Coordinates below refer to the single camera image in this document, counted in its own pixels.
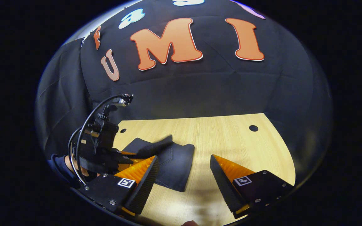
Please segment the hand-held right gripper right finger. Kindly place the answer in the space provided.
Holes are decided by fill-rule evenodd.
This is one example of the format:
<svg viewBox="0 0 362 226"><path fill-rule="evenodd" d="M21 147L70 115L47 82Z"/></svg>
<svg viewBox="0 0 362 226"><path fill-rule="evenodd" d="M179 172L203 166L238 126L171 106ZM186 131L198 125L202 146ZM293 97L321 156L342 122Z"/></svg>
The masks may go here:
<svg viewBox="0 0 362 226"><path fill-rule="evenodd" d="M235 219L269 209L293 190L268 170L254 172L215 154L210 156L210 169Z"/></svg>

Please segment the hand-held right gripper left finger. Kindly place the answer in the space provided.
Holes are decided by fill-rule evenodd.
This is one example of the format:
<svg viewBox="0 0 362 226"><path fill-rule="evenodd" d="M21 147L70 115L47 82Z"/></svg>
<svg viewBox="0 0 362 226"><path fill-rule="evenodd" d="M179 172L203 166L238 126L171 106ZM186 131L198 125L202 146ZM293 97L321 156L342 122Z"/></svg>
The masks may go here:
<svg viewBox="0 0 362 226"><path fill-rule="evenodd" d="M121 217L142 213L159 172L158 156L151 156L114 175L101 174L78 190L86 200Z"/></svg>

